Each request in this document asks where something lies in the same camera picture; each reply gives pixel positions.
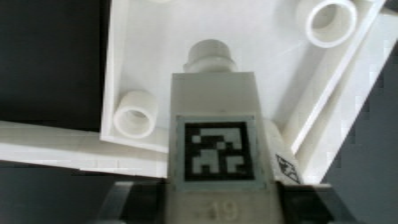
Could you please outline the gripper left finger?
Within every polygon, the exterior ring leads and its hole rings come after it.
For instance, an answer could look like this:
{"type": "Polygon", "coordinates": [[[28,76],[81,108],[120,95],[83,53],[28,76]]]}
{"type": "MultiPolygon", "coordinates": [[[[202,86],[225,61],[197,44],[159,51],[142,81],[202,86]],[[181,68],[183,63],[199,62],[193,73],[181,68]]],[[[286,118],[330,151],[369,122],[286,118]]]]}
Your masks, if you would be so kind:
{"type": "Polygon", "coordinates": [[[165,183],[117,181],[103,200],[94,224],[165,224],[165,183]]]}

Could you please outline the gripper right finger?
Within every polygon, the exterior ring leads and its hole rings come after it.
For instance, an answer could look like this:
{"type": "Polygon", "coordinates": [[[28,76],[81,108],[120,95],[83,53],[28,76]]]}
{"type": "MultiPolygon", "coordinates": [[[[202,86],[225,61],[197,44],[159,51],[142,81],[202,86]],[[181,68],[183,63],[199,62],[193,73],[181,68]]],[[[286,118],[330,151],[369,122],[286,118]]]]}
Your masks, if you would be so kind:
{"type": "Polygon", "coordinates": [[[326,206],[330,188],[277,183],[284,224],[328,224],[334,215],[326,206]]]}

